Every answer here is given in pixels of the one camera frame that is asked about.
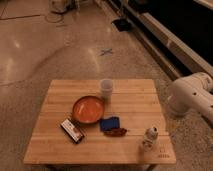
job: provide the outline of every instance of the black cable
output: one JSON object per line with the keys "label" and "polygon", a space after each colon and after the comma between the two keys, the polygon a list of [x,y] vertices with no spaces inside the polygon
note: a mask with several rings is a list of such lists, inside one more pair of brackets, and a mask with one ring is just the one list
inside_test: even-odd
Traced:
{"label": "black cable", "polygon": [[9,3],[9,0],[6,1],[6,5],[4,6],[4,9],[3,9],[2,13],[1,13],[1,16],[0,16],[0,20],[14,20],[14,19],[22,19],[22,18],[30,18],[30,17],[40,17],[40,16],[43,16],[44,19],[45,19],[45,21],[47,21],[48,23],[58,23],[60,21],[63,21],[63,19],[64,19],[64,16],[62,14],[59,14],[59,13],[55,13],[55,14],[61,16],[61,18],[59,20],[57,20],[57,21],[50,21],[47,18],[47,15],[44,15],[44,14],[35,14],[35,15],[25,15],[25,16],[19,16],[19,17],[2,18],[2,16],[4,15],[4,12],[5,12],[5,10],[6,10],[7,6],[8,6],[8,3]]}

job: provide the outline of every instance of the orange object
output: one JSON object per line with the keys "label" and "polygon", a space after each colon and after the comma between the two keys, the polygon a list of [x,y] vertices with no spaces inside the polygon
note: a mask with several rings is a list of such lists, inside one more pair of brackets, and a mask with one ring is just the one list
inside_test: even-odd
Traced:
{"label": "orange object", "polygon": [[95,96],[85,96],[75,102],[72,119],[80,123],[95,123],[104,114],[104,101]]}

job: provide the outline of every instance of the floor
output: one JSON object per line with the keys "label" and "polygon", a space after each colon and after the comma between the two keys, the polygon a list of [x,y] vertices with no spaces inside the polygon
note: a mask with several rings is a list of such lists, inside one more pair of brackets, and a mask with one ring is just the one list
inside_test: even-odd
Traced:
{"label": "floor", "polygon": [[[33,127],[52,79],[151,78],[166,111],[171,80],[131,32],[118,32],[105,3],[81,2],[63,18],[48,0],[0,1],[0,170],[48,171],[23,164]],[[112,48],[112,54],[101,51]],[[156,171],[213,170],[213,132],[200,115],[168,117],[176,165]],[[59,170],[132,170],[142,166],[58,166]]]}

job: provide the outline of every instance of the table top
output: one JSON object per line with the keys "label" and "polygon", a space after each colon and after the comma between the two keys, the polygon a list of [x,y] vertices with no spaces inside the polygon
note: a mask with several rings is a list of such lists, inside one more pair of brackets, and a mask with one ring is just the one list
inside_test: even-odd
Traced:
{"label": "table top", "polygon": [[[28,145],[25,164],[172,164],[176,162],[154,82],[151,79],[113,80],[114,90],[104,118],[119,116],[128,130],[124,137],[107,137],[99,124],[82,126],[85,138],[74,144],[60,124],[70,117],[82,96],[100,96],[99,80],[53,80]],[[145,130],[158,128],[153,148],[141,153]]]}

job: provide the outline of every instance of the blue sponge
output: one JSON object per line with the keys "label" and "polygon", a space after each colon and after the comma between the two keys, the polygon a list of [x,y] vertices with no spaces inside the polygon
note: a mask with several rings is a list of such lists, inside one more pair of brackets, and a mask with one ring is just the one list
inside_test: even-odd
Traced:
{"label": "blue sponge", "polygon": [[108,119],[100,120],[101,131],[109,131],[110,129],[120,128],[120,122],[118,117],[110,117]]}

